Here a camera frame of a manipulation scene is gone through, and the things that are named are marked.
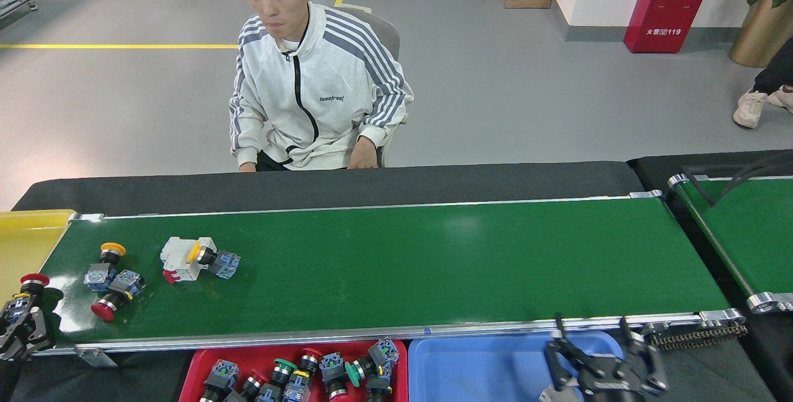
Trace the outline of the person's left hand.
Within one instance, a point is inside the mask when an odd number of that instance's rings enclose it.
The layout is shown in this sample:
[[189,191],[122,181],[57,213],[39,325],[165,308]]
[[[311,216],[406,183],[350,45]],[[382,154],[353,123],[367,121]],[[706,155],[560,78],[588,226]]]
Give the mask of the person's left hand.
[[349,170],[373,170],[379,167],[377,146],[366,136],[359,136],[351,156],[349,156]]

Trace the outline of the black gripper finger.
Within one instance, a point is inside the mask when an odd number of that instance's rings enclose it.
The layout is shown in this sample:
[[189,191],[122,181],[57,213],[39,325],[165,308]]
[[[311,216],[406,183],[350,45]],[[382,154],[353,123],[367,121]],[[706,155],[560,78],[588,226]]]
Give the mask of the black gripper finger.
[[20,339],[20,321],[9,323],[2,318],[1,326],[1,359],[17,360],[22,354],[22,340]]
[[51,320],[41,308],[33,308],[22,324],[22,340],[25,353],[49,349],[54,345],[51,334]]

